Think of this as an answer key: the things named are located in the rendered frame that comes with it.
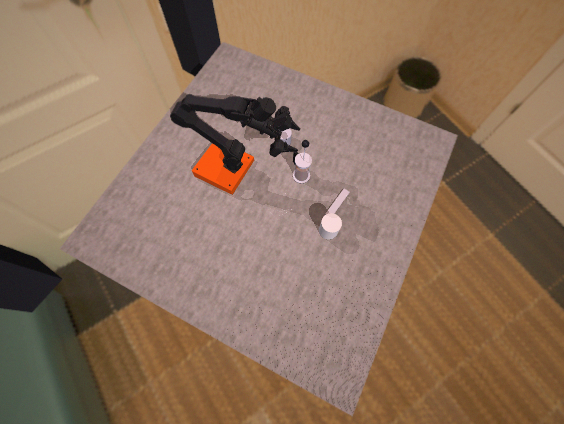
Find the pale pink flat bar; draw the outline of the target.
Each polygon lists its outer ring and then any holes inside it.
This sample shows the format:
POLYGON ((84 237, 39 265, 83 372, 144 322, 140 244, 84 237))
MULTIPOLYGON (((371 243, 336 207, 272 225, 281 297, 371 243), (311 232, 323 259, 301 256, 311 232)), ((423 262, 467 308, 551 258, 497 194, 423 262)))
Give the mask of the pale pink flat bar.
MULTIPOLYGON (((329 213, 335 213, 337 211, 337 209, 340 207, 340 205, 342 204, 342 202, 345 200, 345 198, 347 197, 347 195, 350 192, 347 191, 346 189, 343 189, 342 192, 340 193, 340 195, 337 197, 337 199, 334 201, 334 203, 331 205, 331 207, 329 208, 329 210, 326 212, 326 214, 329 213)), ((325 214, 325 215, 326 215, 325 214)))

